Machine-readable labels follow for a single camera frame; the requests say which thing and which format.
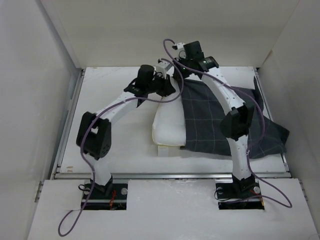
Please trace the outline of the white pillow with yellow edge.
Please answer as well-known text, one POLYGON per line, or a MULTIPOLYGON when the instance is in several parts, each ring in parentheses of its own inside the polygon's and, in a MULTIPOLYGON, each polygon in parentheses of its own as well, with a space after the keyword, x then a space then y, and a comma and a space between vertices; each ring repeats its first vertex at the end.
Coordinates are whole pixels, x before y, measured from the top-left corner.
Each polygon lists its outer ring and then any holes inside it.
POLYGON ((152 124, 152 140, 158 157, 176 156, 186 144, 186 125, 180 88, 170 79, 175 92, 161 99, 152 124))

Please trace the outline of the dark grey checked pillowcase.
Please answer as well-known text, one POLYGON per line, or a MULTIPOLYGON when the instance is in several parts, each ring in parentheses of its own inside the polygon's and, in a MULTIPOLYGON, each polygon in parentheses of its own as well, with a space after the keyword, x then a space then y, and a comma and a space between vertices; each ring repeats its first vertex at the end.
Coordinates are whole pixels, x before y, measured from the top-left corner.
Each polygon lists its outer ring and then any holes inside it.
MULTIPOLYGON (((185 79, 179 87, 183 88, 184 148, 192 152, 230 156, 229 143, 220 130, 225 114, 215 95, 199 80, 185 79)), ((289 134, 289 130, 267 117, 261 117, 255 110, 248 135, 248 143, 253 144, 249 151, 250 159, 285 154, 289 134)))

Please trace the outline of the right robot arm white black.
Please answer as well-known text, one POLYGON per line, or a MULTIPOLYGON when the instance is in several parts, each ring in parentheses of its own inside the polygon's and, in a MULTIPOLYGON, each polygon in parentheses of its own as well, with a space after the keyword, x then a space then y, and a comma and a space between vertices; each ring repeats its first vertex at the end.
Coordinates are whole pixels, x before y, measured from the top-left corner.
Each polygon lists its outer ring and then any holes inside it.
POLYGON ((247 163, 248 135, 255 107, 237 95, 225 79, 217 61, 212 56, 204 56, 199 41, 175 43, 172 48, 176 52, 175 64, 182 76, 197 75, 222 106, 225 116, 219 126, 231 152, 231 190, 235 196, 243 197, 255 184, 255 177, 247 163))

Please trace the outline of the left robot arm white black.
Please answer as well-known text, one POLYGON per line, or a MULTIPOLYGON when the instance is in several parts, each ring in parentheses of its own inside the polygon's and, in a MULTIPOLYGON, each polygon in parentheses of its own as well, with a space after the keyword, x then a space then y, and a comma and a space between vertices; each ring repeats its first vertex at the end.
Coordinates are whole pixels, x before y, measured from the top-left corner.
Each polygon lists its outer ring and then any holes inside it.
POLYGON ((82 115, 76 137, 80 155, 92 170, 91 187, 101 198, 112 193, 113 177, 104 159, 112 145, 112 126, 130 111, 149 101, 149 95, 156 93, 167 97, 175 93, 168 71, 172 64, 160 61, 156 66, 143 64, 120 96, 107 107, 97 112, 85 112, 82 115))

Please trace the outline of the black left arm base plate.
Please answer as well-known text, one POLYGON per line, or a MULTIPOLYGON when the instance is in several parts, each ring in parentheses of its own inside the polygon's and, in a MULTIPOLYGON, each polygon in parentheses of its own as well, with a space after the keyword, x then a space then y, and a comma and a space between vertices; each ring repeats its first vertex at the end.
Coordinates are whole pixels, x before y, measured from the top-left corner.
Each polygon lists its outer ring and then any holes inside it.
POLYGON ((84 210, 122 211, 127 209, 127 183, 112 183, 106 192, 101 192, 94 188, 86 204, 85 202, 90 193, 91 184, 79 184, 78 189, 82 192, 80 207, 82 208, 84 206, 84 210))

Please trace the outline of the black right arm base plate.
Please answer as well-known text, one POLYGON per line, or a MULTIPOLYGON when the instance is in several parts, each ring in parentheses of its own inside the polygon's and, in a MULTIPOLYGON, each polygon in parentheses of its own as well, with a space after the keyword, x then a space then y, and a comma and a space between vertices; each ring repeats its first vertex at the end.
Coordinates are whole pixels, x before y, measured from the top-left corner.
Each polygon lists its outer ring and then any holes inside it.
POLYGON ((264 210, 265 206, 258 182, 245 190, 236 190, 232 182, 215 184, 214 198, 219 210, 264 210))

